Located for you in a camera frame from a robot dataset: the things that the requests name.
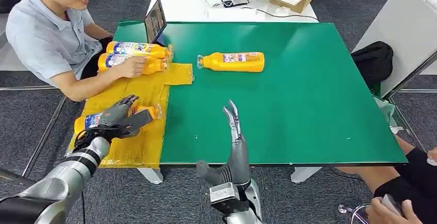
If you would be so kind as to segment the person's hand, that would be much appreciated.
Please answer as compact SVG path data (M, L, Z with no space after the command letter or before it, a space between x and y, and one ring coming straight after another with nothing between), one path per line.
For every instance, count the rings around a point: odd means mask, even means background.
M131 56L122 62L119 67L120 76L125 78L135 78L143 73L145 68L145 56Z

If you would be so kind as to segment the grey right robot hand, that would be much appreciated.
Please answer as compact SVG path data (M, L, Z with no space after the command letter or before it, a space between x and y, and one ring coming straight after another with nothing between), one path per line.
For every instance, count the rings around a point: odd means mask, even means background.
M238 109L230 99L229 106L223 107L231 130L231 151L227 163L218 168L211 168L204 161L196 163L197 175L211 185L231 182L241 189L250 185L249 159L247 142L241 132Z

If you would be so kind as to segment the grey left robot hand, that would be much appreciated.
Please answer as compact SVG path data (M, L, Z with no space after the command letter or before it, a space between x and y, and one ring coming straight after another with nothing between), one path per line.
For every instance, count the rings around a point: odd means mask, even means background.
M138 98L136 95L128 95L106 109L96 127L98 135L110 142L114 138L134 137L143 126L151 123L153 117L149 110L128 114Z

